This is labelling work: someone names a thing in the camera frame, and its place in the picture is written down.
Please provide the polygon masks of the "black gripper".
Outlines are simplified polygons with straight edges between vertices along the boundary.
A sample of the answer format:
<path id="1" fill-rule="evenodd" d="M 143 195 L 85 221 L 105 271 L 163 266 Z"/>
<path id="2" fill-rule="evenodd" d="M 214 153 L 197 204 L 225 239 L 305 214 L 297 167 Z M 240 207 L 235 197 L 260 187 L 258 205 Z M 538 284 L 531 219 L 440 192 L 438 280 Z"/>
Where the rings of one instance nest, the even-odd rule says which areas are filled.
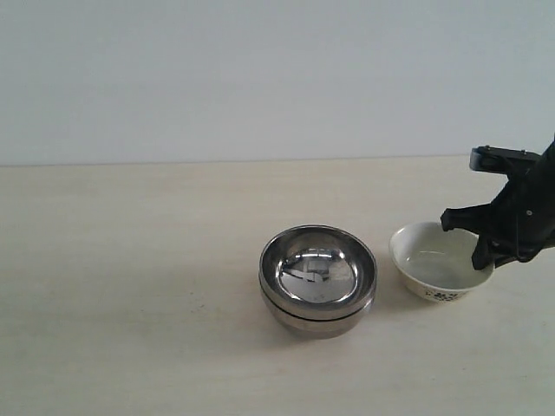
<path id="1" fill-rule="evenodd" d="M 552 175 L 529 173 L 510 179 L 493 200 L 493 207 L 494 234 L 490 204 L 447 208 L 440 216 L 444 231 L 460 229 L 479 236 L 471 257 L 475 270 L 528 263 L 542 250 L 554 247 Z"/>

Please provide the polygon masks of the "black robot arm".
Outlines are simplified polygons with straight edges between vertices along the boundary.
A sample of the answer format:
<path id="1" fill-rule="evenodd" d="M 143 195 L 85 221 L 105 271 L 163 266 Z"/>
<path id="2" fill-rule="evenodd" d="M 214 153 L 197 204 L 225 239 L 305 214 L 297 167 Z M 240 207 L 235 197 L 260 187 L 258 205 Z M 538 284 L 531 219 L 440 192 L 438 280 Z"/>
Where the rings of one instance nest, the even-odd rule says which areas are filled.
<path id="1" fill-rule="evenodd" d="M 470 153 L 469 167 L 507 177 L 491 202 L 447 208 L 441 214 L 444 231 L 461 229 L 478 236 L 471 255 L 475 270 L 528 263 L 554 247 L 553 144 L 541 154 L 477 146 Z"/>

